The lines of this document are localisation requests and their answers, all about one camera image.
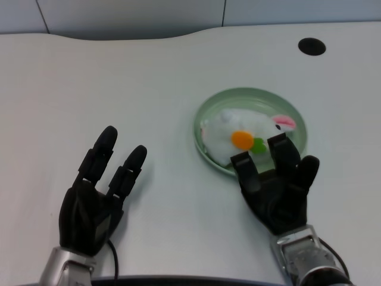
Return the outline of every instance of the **round hole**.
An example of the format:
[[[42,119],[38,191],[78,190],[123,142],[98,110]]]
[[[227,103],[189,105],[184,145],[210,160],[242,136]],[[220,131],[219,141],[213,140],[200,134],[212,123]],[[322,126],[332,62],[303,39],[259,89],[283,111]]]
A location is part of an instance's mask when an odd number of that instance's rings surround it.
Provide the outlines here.
[[[301,40],[298,47],[306,55],[322,55],[326,51],[325,44],[314,38],[305,38]]]

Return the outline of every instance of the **table surface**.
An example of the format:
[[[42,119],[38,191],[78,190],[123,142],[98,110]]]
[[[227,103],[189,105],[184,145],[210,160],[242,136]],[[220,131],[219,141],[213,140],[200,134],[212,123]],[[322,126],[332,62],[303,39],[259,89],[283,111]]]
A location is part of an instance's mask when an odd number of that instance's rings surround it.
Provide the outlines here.
[[[224,27],[179,38],[80,41],[0,36],[0,284],[37,282],[58,245],[58,214],[87,150],[118,141],[106,192],[135,146],[148,157],[112,237],[121,275],[200,275],[284,284],[268,233],[236,181],[193,144],[197,108],[228,88],[282,96],[302,114],[321,166],[309,223],[358,285],[381,280],[381,23]],[[325,54],[301,53],[318,38]],[[112,276],[104,247],[97,276]]]

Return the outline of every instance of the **green plate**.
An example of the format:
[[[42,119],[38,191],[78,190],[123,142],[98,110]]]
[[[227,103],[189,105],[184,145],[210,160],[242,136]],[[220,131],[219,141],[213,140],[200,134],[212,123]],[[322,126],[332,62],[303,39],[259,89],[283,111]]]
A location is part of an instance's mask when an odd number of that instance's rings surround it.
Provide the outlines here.
[[[212,118],[224,108],[242,108],[254,110],[268,116],[278,114],[288,115],[294,119],[296,129],[288,134],[288,137],[297,147],[301,155],[304,154],[307,145],[307,130],[302,116],[289,102],[271,92],[257,88],[232,88],[221,91],[204,102],[196,113],[193,123],[193,136],[197,150],[204,159],[212,166],[224,173],[235,175],[232,166],[221,166],[205,152],[201,139],[200,123],[205,119]],[[264,172],[274,168],[272,160],[257,164],[258,172]]]

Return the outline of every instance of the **white stuffed bunny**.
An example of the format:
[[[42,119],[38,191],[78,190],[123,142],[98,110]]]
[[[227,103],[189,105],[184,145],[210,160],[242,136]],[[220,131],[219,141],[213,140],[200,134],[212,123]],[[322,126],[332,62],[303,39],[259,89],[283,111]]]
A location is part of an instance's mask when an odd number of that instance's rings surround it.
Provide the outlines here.
[[[221,166],[231,156],[249,151],[254,163],[270,159],[267,140],[296,128],[289,116],[269,117],[252,110],[227,108],[201,123],[202,141],[206,152]]]

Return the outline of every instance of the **wire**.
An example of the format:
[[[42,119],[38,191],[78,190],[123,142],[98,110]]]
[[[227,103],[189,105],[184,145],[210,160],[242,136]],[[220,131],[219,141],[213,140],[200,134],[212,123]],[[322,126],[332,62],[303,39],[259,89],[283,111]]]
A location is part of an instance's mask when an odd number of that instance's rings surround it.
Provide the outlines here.
[[[113,256],[114,256],[114,265],[115,265],[114,285],[117,285],[117,280],[119,277],[118,254],[111,240],[108,240],[107,244],[110,247],[111,251],[113,252]]]
[[[222,12],[222,25],[221,25],[221,27],[224,26],[224,21],[225,21],[225,10],[226,10],[226,0],[225,0],[225,3],[224,3],[224,11]]]
[[[38,10],[40,11],[40,15],[41,15],[42,21],[43,21],[43,23],[45,25],[46,31],[48,32],[48,34],[50,34],[48,25],[46,24],[46,21],[45,21],[45,18],[43,16],[43,14],[42,14],[42,10],[41,10],[40,4],[38,3],[38,0],[36,0],[36,4],[37,4],[37,7],[38,7]]]
[[[348,268],[346,268],[346,265],[345,265],[345,263],[344,263],[344,261],[342,260],[342,258],[340,257],[340,255],[338,255],[338,253],[337,252],[335,252],[334,251],[334,249],[333,248],[331,248],[331,246],[329,246],[328,245],[328,243],[326,243],[324,240],[322,240],[321,238],[319,238],[319,240],[320,240],[320,243],[324,246],[324,247],[326,247],[335,257],[336,257],[336,259],[339,261],[339,263],[341,264],[341,267],[342,267],[342,269],[344,270],[344,272],[345,272],[345,275],[348,277],[348,279],[349,279],[349,272],[348,272]]]

